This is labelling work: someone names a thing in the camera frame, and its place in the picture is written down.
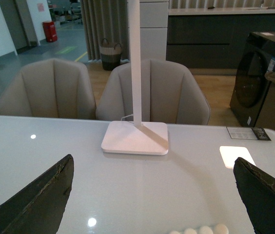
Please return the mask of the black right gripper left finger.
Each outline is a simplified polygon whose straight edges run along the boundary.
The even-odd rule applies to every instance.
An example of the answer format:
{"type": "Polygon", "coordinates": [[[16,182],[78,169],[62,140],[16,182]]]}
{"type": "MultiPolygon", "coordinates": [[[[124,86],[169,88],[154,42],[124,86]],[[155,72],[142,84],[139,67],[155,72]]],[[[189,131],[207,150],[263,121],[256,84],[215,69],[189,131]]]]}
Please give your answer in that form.
{"type": "Polygon", "coordinates": [[[72,190],[68,154],[0,205],[0,234],[55,234],[72,190]]]}

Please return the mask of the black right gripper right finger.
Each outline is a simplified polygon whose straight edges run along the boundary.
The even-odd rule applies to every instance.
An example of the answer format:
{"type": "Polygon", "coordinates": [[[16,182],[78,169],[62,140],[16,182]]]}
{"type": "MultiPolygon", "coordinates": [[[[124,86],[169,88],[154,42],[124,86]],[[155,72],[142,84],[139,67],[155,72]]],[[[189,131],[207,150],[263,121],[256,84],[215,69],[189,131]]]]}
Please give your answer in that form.
{"type": "Polygon", "coordinates": [[[238,157],[236,187],[256,234],[275,234],[275,178],[238,157]]]}

